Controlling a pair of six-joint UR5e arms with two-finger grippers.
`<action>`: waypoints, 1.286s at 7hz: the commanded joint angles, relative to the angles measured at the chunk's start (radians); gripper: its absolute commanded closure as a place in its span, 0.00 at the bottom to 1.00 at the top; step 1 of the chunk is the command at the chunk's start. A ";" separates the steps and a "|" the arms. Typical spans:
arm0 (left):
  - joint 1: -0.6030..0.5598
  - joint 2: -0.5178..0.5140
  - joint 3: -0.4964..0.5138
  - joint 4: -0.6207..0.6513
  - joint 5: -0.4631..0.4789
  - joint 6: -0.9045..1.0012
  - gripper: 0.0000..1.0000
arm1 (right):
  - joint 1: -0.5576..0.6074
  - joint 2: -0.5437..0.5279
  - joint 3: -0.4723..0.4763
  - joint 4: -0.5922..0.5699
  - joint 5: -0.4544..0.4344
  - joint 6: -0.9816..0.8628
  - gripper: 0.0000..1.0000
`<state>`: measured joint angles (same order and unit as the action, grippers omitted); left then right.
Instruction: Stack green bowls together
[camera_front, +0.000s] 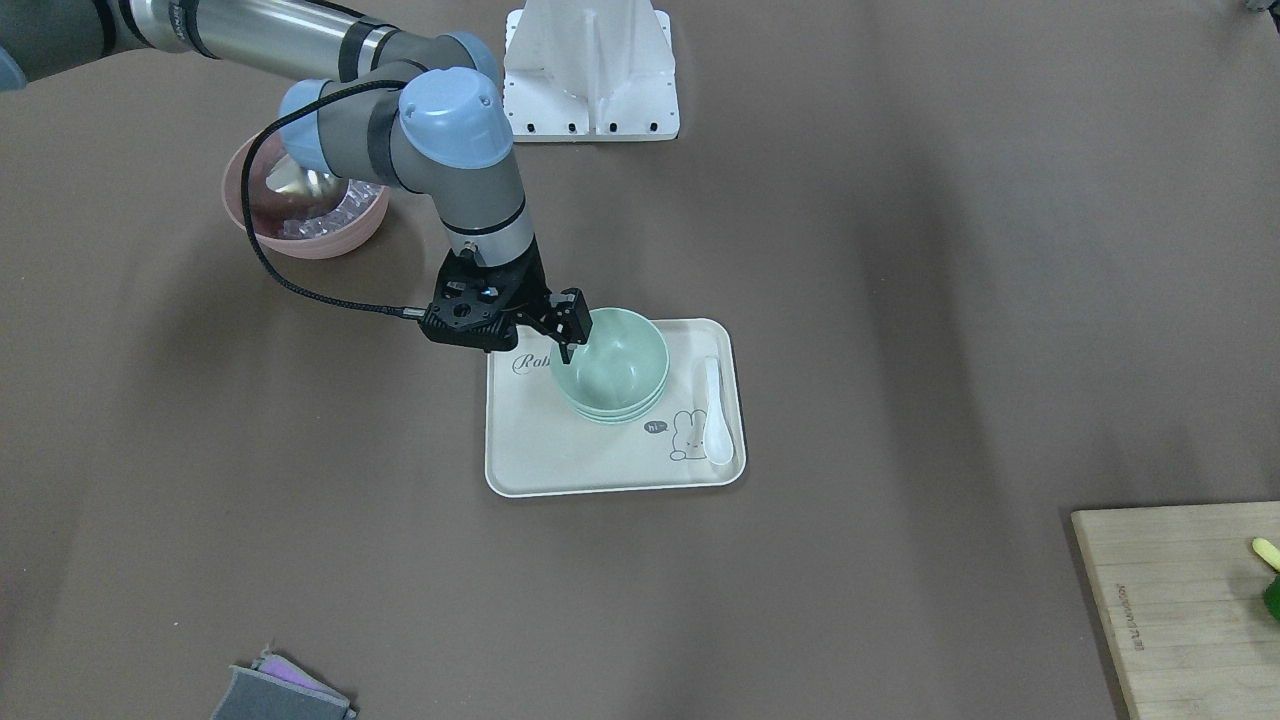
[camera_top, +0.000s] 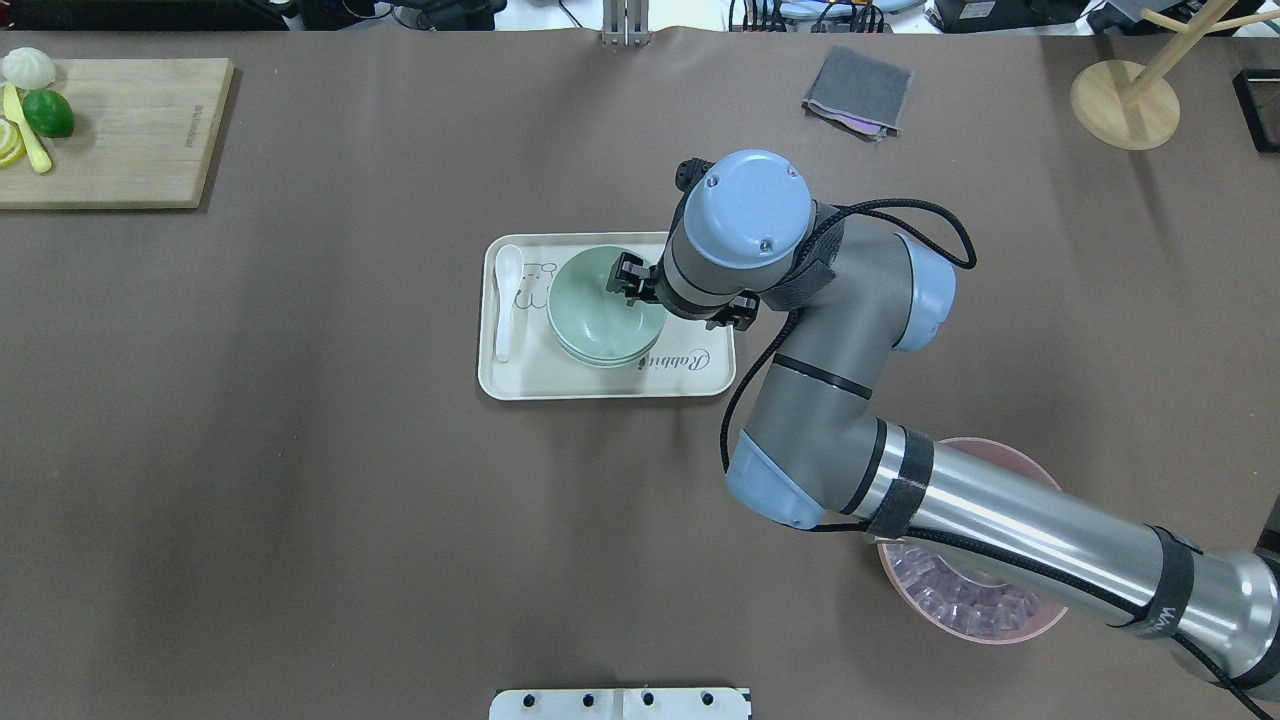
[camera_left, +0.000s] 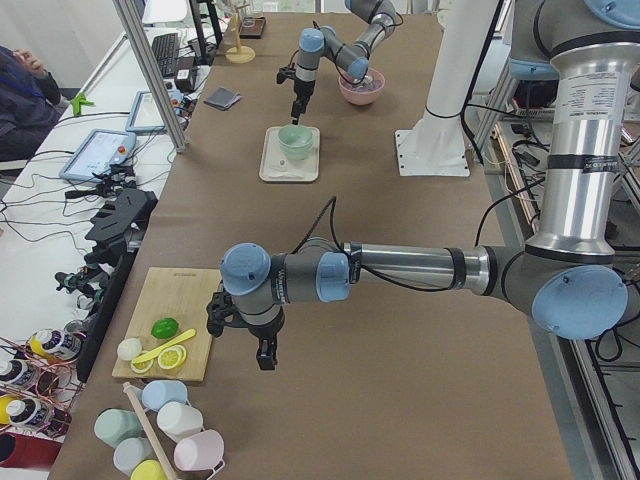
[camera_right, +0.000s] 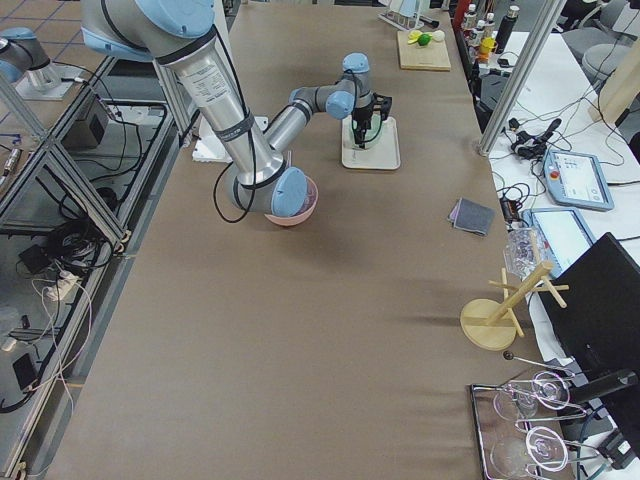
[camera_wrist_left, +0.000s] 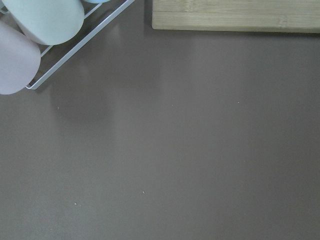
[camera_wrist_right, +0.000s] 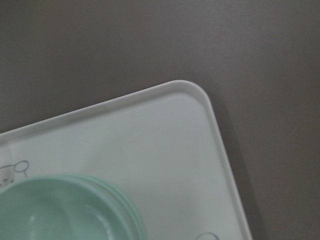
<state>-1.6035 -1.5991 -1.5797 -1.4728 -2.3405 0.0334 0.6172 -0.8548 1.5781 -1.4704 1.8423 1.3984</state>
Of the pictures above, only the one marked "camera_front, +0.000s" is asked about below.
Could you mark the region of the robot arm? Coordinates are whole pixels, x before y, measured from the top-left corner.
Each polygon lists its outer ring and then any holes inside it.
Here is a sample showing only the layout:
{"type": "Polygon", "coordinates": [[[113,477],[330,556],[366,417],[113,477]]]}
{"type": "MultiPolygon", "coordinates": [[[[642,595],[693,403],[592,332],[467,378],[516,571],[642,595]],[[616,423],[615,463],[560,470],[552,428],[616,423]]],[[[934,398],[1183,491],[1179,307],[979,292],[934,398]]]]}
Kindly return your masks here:
{"type": "Polygon", "coordinates": [[[497,59],[465,32],[422,37],[330,1],[5,1],[3,88],[120,53],[197,53],[293,79],[278,137],[303,169],[429,196],[451,251],[431,302],[325,304],[413,322],[434,342],[511,351],[518,328],[562,363],[593,320],[577,288],[548,288],[497,59]]]}

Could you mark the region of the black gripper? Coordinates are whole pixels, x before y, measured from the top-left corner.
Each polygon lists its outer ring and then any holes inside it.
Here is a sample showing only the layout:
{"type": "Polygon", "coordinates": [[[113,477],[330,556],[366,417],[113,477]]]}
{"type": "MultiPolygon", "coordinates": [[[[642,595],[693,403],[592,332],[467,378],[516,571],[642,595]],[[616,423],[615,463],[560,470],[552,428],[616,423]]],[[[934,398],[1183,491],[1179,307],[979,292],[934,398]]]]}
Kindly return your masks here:
{"type": "Polygon", "coordinates": [[[499,266],[481,266],[467,254],[449,251],[419,320],[421,332],[442,345],[504,352],[517,347],[518,325],[552,338],[567,366],[589,341],[593,319],[580,288],[550,293],[538,242],[499,266]]]}

